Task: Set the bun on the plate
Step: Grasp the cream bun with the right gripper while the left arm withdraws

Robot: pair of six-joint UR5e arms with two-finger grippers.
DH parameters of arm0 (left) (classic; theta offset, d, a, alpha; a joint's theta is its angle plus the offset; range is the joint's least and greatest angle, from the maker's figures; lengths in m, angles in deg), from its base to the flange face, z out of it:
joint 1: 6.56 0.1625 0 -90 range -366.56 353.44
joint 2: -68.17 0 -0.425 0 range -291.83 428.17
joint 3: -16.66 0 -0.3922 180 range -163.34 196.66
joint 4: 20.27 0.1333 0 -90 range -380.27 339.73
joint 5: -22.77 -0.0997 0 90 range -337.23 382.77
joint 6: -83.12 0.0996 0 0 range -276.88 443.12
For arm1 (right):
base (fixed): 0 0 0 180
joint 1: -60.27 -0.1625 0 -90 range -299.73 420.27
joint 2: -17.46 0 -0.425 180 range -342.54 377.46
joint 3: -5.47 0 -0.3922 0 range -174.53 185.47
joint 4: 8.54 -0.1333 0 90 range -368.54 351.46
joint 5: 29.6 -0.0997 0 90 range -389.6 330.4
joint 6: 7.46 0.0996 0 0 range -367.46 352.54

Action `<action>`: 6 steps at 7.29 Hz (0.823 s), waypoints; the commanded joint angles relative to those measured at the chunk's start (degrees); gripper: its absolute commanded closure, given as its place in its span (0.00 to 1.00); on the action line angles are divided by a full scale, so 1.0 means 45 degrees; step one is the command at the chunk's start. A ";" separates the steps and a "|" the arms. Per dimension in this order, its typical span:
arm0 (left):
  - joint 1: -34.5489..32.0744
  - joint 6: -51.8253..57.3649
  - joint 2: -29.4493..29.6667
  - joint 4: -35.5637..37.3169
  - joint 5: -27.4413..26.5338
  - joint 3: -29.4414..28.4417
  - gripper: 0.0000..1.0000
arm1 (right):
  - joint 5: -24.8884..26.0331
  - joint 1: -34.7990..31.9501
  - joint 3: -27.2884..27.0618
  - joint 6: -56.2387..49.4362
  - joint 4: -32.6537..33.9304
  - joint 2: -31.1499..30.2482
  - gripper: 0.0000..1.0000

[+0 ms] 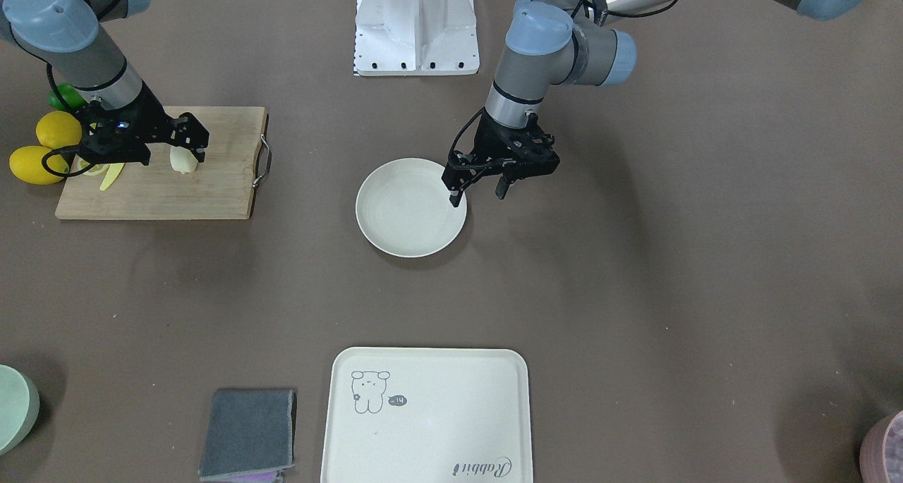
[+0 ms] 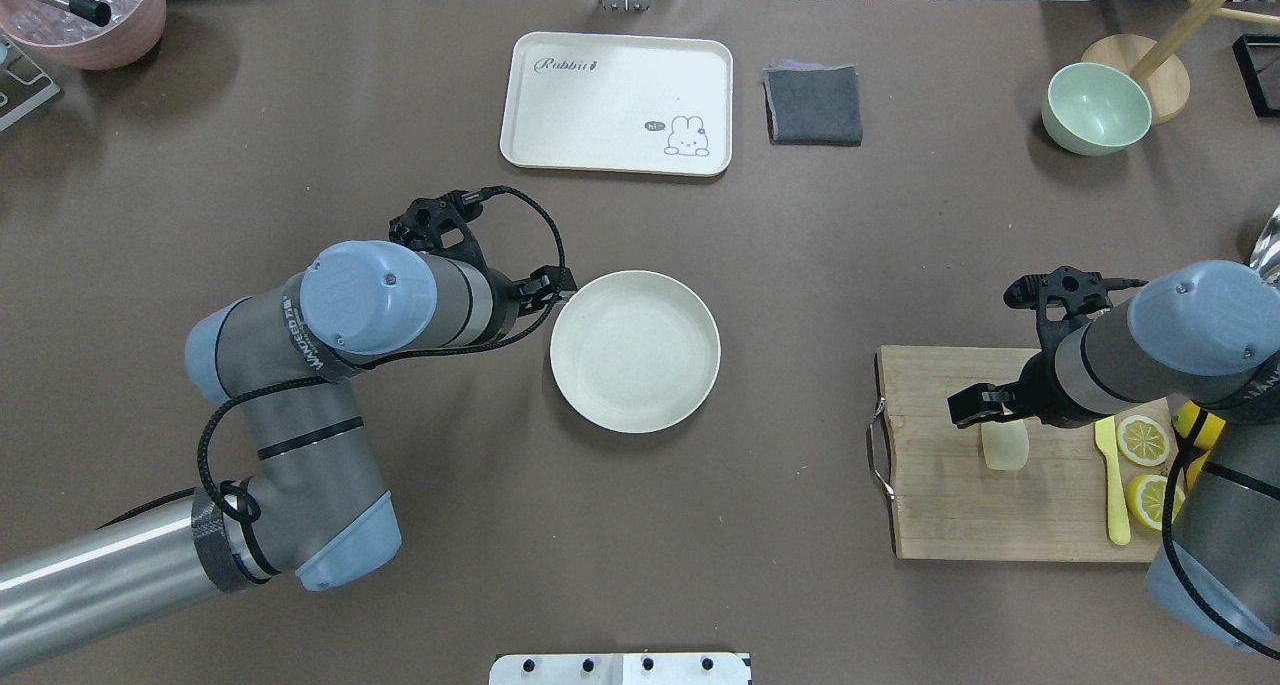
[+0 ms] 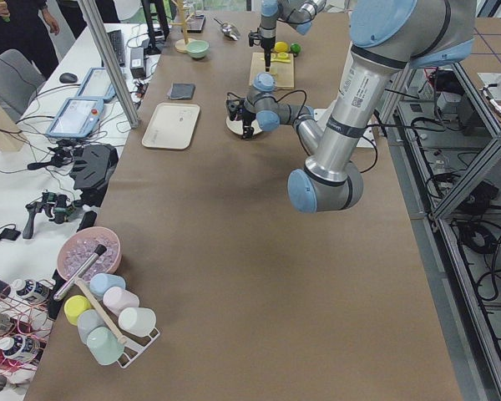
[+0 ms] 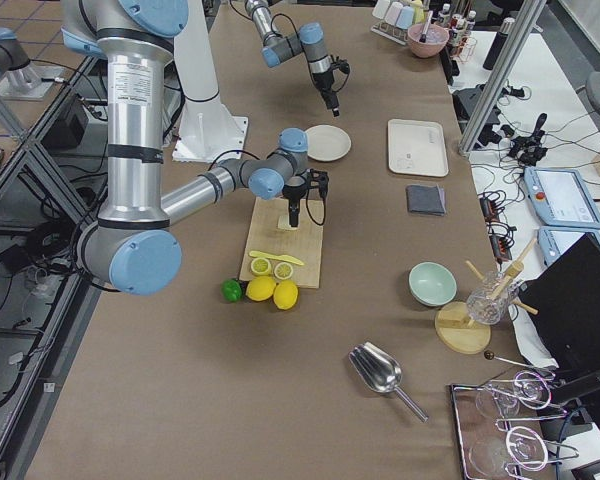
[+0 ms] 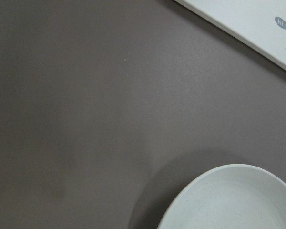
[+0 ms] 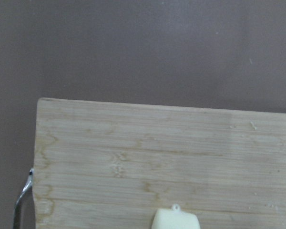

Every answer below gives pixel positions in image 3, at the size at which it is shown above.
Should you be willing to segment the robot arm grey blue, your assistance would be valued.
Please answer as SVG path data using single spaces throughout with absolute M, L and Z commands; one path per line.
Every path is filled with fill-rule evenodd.
M 312 21 L 326 6 L 326 0 L 261 2 L 261 20 L 258 29 L 249 34 L 250 46 L 260 46 L 265 56 L 265 71 L 270 72 L 272 50 L 276 44 L 276 25 L 286 23 L 299 34 L 306 35 Z

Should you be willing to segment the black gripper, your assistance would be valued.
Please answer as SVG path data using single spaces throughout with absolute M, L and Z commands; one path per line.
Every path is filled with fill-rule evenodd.
M 241 119 L 243 121 L 243 130 L 241 138 L 250 140 L 255 133 L 252 124 L 256 121 L 256 114 L 250 112 L 248 109 L 243 109 L 243 111 L 241 112 Z
M 271 53 L 272 53 L 272 47 L 271 46 L 266 46 L 263 48 L 264 51 L 264 60 L 265 60 L 265 69 L 270 70 L 271 68 Z

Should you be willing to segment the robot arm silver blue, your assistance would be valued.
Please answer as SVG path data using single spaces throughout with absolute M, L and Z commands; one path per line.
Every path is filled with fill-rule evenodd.
M 226 105 L 230 119 L 242 118 L 250 138 L 256 122 L 264 131 L 294 128 L 309 150 L 302 169 L 288 178 L 288 195 L 300 212 L 343 210 L 363 191 L 362 175 L 351 162 L 387 82 L 405 67 L 439 67 L 465 59 L 473 48 L 474 1 L 360 1 L 350 23 L 352 65 L 325 127 L 312 108 L 275 99 L 275 80 L 255 76 L 245 98 Z

